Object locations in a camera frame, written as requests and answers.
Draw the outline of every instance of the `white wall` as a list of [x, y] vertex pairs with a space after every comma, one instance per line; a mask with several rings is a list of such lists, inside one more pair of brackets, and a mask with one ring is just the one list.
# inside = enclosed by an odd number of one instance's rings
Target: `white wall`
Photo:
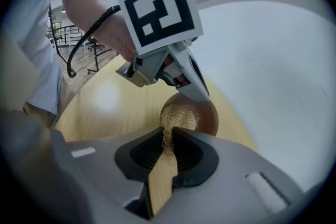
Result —
[[262, 156], [303, 190], [335, 157], [336, 27], [310, 10], [270, 1], [200, 11], [191, 47], [236, 108]]

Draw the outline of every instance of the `metal railing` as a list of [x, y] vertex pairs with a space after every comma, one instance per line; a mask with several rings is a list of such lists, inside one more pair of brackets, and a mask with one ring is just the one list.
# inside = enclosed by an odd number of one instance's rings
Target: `metal railing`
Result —
[[[75, 45], [83, 36], [83, 31], [75, 25], [64, 26], [54, 30], [58, 46]], [[50, 40], [51, 44], [54, 45], [54, 39], [51, 33], [51, 29], [47, 30], [46, 36]]]

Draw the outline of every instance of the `wooden floor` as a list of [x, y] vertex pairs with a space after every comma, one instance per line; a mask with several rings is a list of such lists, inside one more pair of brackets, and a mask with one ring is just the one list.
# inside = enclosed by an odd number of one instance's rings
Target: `wooden floor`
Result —
[[[61, 47], [59, 49], [60, 53], [68, 60], [69, 55], [73, 49], [72, 47]], [[103, 48], [102, 50], [97, 49], [97, 53], [100, 53], [107, 48]], [[115, 58], [117, 55], [117, 52], [114, 50], [108, 51], [105, 54], [98, 56], [98, 66], [99, 69], [103, 68], [109, 61], [111, 61], [113, 58]], [[88, 68], [89, 69], [96, 69], [96, 64], [95, 64], [95, 57], [93, 54], [93, 50], [89, 51], [88, 46], [82, 46], [78, 49], [76, 52], [71, 65], [77, 75], [74, 78], [70, 78], [67, 73], [67, 66], [65, 62], [58, 56], [58, 62], [61, 65], [62, 73], [63, 76], [65, 77], [66, 81], [69, 83], [71, 88], [77, 92], [85, 83], [87, 83], [94, 74], [95, 72], [91, 72], [91, 74], [88, 74]]]

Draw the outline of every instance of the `black cable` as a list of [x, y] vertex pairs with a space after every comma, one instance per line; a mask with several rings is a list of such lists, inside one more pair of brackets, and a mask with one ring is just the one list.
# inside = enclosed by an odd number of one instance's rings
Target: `black cable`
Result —
[[106, 21], [106, 19], [108, 19], [111, 15], [113, 15], [114, 13], [120, 11], [120, 6], [116, 5], [114, 7], [110, 7], [109, 9], [107, 9], [107, 11], [105, 11], [103, 13], [103, 15], [100, 16], [100, 18], [90, 27], [90, 29], [85, 33], [84, 36], [82, 36], [82, 38], [77, 42], [77, 44], [74, 46], [74, 48], [72, 49], [70, 55], [69, 55], [69, 59], [67, 62], [67, 71], [68, 71], [68, 75], [71, 78], [74, 78], [76, 76], [75, 74], [71, 73], [71, 61], [73, 59], [73, 56], [75, 55], [75, 53], [77, 52], [78, 48], [80, 45], [83, 44], [83, 42], [88, 39], [88, 37], [92, 36], [92, 34], [102, 25], [103, 22]]
[[[60, 51], [58, 49], [57, 40], [56, 40], [56, 36], [55, 36], [55, 31], [54, 31], [54, 27], [52, 25], [53, 21], [52, 21], [52, 18], [51, 18], [51, 6], [49, 6], [49, 20], [50, 20], [51, 33], [52, 33], [52, 38], [54, 39], [54, 45], [55, 45], [55, 48], [56, 48], [56, 52], [60, 56], [60, 58], [62, 58], [62, 60], [67, 64], [67, 67], [68, 67], [67, 59], [64, 58], [64, 56], [60, 53]], [[74, 76], [76, 76], [76, 72], [74, 71], [74, 69], [72, 68], [71, 65], [70, 65], [70, 70], [73, 74], [75, 74]]]

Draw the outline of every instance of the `person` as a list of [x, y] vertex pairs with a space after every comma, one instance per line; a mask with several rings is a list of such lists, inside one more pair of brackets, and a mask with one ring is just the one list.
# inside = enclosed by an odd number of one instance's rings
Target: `person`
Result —
[[[63, 4], [69, 19], [84, 31], [110, 7], [105, 0], [63, 0]], [[7, 44], [8, 57], [14, 60], [6, 61], [2, 55], [2, 72], [7, 75], [2, 76], [6, 89], [1, 90], [0, 105], [2, 109], [19, 109], [22, 105], [22, 112], [53, 127], [75, 93], [66, 83], [58, 56], [45, 36], [49, 5], [50, 0], [12, 0], [2, 20], [1, 42]], [[93, 36], [132, 61], [135, 47], [120, 12]]]

